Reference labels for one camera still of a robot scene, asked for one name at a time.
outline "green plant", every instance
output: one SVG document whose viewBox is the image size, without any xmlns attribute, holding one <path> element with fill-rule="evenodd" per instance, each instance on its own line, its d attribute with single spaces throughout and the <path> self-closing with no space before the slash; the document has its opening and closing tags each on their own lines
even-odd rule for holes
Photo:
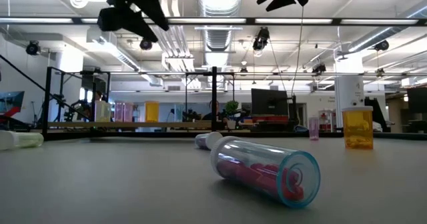
<svg viewBox="0 0 427 224">
<path fill-rule="evenodd" d="M 238 101 L 228 101 L 226 103 L 226 113 L 227 115 L 234 115 L 236 113 L 236 110 L 239 107 Z"/>
</svg>

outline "pink container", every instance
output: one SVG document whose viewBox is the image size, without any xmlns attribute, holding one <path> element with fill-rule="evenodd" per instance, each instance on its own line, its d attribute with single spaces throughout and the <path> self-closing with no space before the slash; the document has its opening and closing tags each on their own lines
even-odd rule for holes
<svg viewBox="0 0 427 224">
<path fill-rule="evenodd" d="M 310 140 L 317 141 L 319 139 L 319 118 L 310 117 L 308 119 L 308 131 L 310 132 Z"/>
<path fill-rule="evenodd" d="M 114 103 L 114 121 L 115 122 L 123 122 L 124 109 L 125 109 L 125 105 L 121 101 L 116 101 Z"/>
<path fill-rule="evenodd" d="M 125 103 L 125 108 L 123 110 L 123 121 L 124 122 L 133 122 L 133 103 Z"/>
</svg>

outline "gray table surface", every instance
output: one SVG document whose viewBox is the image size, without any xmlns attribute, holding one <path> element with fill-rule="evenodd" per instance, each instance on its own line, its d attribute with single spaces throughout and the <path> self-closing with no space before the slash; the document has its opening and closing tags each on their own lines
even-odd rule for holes
<svg viewBox="0 0 427 224">
<path fill-rule="evenodd" d="M 0 153 L 0 223 L 427 223 L 427 143 L 252 139 L 301 149 L 322 184 L 289 209 L 223 180 L 193 139 L 82 139 Z"/>
</svg>

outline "computer monitor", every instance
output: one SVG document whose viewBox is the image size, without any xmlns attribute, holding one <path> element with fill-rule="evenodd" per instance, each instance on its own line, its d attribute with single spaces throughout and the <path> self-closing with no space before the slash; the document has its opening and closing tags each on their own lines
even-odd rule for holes
<svg viewBox="0 0 427 224">
<path fill-rule="evenodd" d="M 288 116 L 288 95 L 286 91 L 252 89 L 252 115 Z"/>
<path fill-rule="evenodd" d="M 427 113 L 427 88 L 409 88 L 408 106 L 411 113 Z"/>
<path fill-rule="evenodd" d="M 0 114 L 13 112 L 13 114 L 20 112 L 22 102 L 24 100 L 23 91 L 12 91 L 0 93 Z"/>
</svg>

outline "yellow container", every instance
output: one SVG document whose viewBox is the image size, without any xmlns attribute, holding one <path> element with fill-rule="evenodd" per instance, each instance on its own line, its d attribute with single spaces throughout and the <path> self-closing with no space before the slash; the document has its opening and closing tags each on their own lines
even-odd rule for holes
<svg viewBox="0 0 427 224">
<path fill-rule="evenodd" d="M 342 109 L 344 140 L 347 149 L 373 149 L 372 107 Z"/>
<path fill-rule="evenodd" d="M 145 102 L 145 122 L 159 122 L 159 103 L 157 101 Z"/>
</svg>

